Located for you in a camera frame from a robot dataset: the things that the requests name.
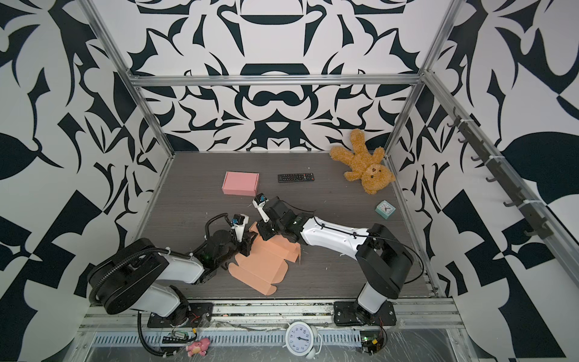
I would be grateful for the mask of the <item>peach paper box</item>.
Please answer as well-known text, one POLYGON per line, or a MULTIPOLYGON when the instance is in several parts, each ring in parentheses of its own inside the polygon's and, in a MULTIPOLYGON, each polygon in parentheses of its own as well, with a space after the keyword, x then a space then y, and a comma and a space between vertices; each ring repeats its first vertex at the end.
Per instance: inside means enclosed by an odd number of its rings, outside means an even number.
POLYGON ((264 241, 258 235, 250 255, 241 253, 229 263, 229 274, 264 296, 277 290, 289 270, 288 262, 296 262, 301 256, 299 243, 292 243, 280 235, 264 241))

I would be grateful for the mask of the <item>black tv remote control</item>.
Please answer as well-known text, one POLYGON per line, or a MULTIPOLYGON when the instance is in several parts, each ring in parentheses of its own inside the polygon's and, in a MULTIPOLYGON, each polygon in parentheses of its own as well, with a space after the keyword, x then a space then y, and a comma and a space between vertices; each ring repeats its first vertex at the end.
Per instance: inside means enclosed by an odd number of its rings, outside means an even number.
POLYGON ((315 176, 313 173, 281 173, 277 175, 279 183, 303 183, 314 182, 315 176))

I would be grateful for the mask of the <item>pink paper box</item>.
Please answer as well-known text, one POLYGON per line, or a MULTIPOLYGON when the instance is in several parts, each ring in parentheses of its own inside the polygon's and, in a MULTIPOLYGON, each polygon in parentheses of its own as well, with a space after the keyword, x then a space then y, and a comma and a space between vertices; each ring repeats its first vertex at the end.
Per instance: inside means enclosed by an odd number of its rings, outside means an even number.
POLYGON ((227 171, 222 191, 224 195, 251 196, 257 195, 259 185, 258 173, 227 171))

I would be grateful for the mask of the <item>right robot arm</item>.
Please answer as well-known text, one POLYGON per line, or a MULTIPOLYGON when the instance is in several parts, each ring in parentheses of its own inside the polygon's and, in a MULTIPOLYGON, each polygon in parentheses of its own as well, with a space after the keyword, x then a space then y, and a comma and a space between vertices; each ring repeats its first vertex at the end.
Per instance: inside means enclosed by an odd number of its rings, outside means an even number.
POLYGON ((292 243, 323 247, 358 262, 366 283, 351 306, 358 324, 370 324, 389 300, 400 296, 415 261, 421 272, 425 265, 419 254, 396 239, 382 224, 357 229, 330 223, 313 211, 296 208, 279 199, 259 194, 253 199, 262 220, 256 226, 263 240, 282 236, 292 243))

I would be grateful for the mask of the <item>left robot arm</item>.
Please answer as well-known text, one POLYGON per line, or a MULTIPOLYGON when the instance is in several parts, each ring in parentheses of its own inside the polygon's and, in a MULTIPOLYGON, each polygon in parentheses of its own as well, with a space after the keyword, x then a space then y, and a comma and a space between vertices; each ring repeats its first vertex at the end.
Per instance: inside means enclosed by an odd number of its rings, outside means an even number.
POLYGON ((88 299, 110 315, 129 309, 162 318, 183 315, 187 298, 176 286, 160 283, 203 284, 219 268, 227 268, 234 256, 249 256, 258 233, 247 228, 248 222, 244 214, 210 218, 204 225, 204 242, 188 253, 155 247, 148 238, 140 238, 89 272, 88 299))

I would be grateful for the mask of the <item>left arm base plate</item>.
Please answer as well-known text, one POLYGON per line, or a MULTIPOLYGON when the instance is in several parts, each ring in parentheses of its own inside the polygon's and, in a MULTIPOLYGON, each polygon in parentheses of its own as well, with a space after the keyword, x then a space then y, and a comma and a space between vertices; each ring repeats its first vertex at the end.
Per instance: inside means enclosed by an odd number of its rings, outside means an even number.
POLYGON ((212 303, 190 303, 180 306, 167 317, 152 313, 147 322, 148 328, 205 327, 211 322, 214 305, 212 303))

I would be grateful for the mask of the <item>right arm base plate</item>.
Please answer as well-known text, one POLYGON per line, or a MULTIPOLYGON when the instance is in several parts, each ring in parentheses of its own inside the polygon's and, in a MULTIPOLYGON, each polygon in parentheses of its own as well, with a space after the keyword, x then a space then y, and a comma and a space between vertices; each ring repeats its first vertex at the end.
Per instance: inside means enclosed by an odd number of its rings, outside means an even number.
POLYGON ((376 313, 370 313, 357 302, 334 302, 333 322, 339 327, 394 326, 397 317, 393 304, 386 301, 376 313))

